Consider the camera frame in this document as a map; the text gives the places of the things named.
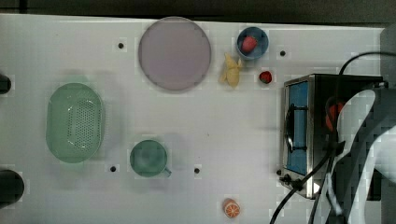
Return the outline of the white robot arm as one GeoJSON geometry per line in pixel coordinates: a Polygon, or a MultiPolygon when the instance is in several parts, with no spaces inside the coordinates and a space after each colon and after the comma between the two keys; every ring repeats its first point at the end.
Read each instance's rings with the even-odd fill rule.
{"type": "Polygon", "coordinates": [[[314,224],[365,224],[374,171],[395,180],[395,90],[366,90],[344,105],[337,120],[341,153],[335,157],[314,224]]]}

